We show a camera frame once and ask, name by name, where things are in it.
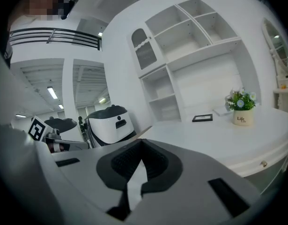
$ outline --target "arched cabinet door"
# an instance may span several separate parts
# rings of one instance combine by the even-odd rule
[[[164,56],[149,28],[143,24],[127,37],[138,77],[166,64]]]

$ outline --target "drawer knob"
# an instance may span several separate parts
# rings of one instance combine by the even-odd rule
[[[262,161],[260,164],[261,164],[263,167],[266,167],[266,166],[267,166],[267,162],[266,162],[266,161]]]

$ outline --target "black railing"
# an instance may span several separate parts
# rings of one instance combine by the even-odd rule
[[[26,28],[10,32],[11,45],[34,42],[58,42],[88,46],[100,50],[101,41],[101,37],[60,28]]]

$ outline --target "drawer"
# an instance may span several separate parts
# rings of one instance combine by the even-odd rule
[[[269,168],[270,166],[282,160],[287,155],[288,155],[288,140],[285,141],[280,146],[278,146],[277,148],[261,156],[255,157],[242,163],[230,165],[228,166],[228,168],[237,173],[238,175],[240,175],[241,177],[247,177]],[[265,167],[261,164],[262,161],[265,161],[267,163]]]

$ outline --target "potted plant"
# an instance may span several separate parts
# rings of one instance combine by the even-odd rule
[[[253,111],[255,107],[256,93],[246,92],[244,88],[239,91],[231,90],[227,98],[228,107],[234,110],[233,123],[240,126],[253,124]]]

